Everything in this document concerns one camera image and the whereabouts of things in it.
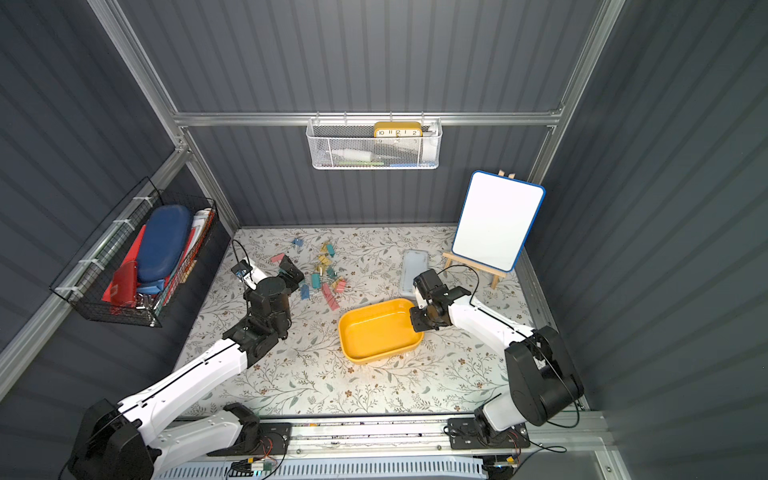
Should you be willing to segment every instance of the wire basket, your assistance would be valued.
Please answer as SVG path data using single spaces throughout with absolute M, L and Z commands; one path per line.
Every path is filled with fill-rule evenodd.
M 437 168 L 442 125 L 422 125 L 421 137 L 374 138 L 373 123 L 312 118 L 306 126 L 312 166 L 320 170 L 423 170 Z
M 192 213 L 210 208 L 211 214 L 203 225 L 202 233 L 197 241 L 190 247 L 189 253 L 176 265 L 168 277 L 169 280 L 163 290 L 156 296 L 143 297 L 144 302 L 139 302 L 136 307 L 115 306 L 104 301 L 103 297 L 111 286 L 112 276 L 123 263 L 123 259 L 136 240 L 141 227 L 146 224 L 152 212 L 158 207 L 173 204 L 183 205 Z M 75 311 L 88 320 L 161 327 L 163 311 L 169 309 L 177 289 L 186 281 L 195 267 L 197 255 L 201 249 L 205 248 L 209 237 L 208 233 L 218 221 L 216 202 L 210 198 L 167 190 L 154 190 L 150 196 L 142 199 L 128 218 L 114 222 L 119 223 L 119 228 L 103 243 L 95 255 L 78 262 L 85 263 L 85 268 L 83 273 L 78 275 L 74 286 L 55 286 L 57 280 L 54 280 L 54 283 L 51 284 L 51 291 L 70 303 Z

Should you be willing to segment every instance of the table surface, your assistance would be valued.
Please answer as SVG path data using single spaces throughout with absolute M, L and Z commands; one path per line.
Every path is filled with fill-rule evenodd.
M 341 315 L 361 306 L 398 298 L 403 252 L 429 252 L 429 266 L 442 268 L 442 252 L 450 251 L 455 227 L 338 227 L 243 229 L 235 235 L 253 263 L 268 274 L 270 258 L 286 253 L 308 275 L 325 242 L 336 250 L 333 268 L 347 279 L 337 296 L 340 310 L 331 311 L 321 293 L 290 298 L 293 325 L 256 365 L 194 403 L 185 415 L 204 416 L 232 402 L 261 415 L 316 415 L 389 412 L 468 412 L 507 388 L 504 360 L 477 338 L 455 327 L 426 332 L 419 347 L 400 356 L 358 366 L 339 345 Z M 300 252 L 291 245 L 304 240 Z M 230 272 L 235 264 L 228 249 L 190 331 L 177 368 L 200 355 L 245 314 L 242 285 Z M 512 272 L 490 288 L 491 276 L 479 272 L 479 298 L 520 323 L 532 325 L 528 306 Z M 449 286 L 475 287 L 468 269 L 451 268 L 441 275 Z

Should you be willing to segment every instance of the whiteboard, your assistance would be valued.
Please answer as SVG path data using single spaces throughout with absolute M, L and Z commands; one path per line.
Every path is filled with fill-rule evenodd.
M 511 272 L 544 195 L 541 185 L 476 171 L 469 181 L 452 252 Z

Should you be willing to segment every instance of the white mesh basket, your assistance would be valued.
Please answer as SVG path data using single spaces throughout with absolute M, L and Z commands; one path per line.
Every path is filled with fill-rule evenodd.
M 442 140 L 440 120 L 422 125 L 422 137 L 374 138 L 373 123 L 310 119 L 306 139 L 312 166 L 321 170 L 437 168 Z

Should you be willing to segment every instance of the pink block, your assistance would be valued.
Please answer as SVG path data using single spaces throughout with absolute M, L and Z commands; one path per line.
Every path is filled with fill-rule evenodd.
M 331 289 L 328 287 L 328 283 L 323 284 L 323 295 L 326 298 L 326 302 L 328 302 L 328 306 L 331 307 L 331 310 L 339 309 L 339 303 L 336 302 L 336 298 L 333 297 Z

